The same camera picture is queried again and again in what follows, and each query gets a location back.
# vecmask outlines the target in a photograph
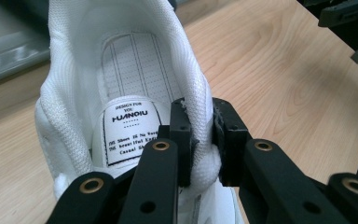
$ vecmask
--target shoe label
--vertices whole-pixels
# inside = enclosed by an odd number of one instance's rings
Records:
[[[157,138],[160,123],[158,111],[146,100],[129,100],[106,108],[103,116],[106,166],[119,168],[129,165],[124,161],[139,159],[146,143]]]

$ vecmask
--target shoe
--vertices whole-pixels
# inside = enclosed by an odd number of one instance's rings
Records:
[[[136,166],[169,124],[171,102],[185,97],[199,142],[179,221],[236,222],[235,194],[216,181],[210,87],[168,1],[51,0],[48,28],[51,67],[35,122],[56,197],[85,173],[117,177]]]

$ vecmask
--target shoe insole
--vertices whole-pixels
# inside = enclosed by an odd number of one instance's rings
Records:
[[[170,53],[151,34],[122,35],[103,51],[103,73],[109,100],[143,95],[164,104],[182,97]]]

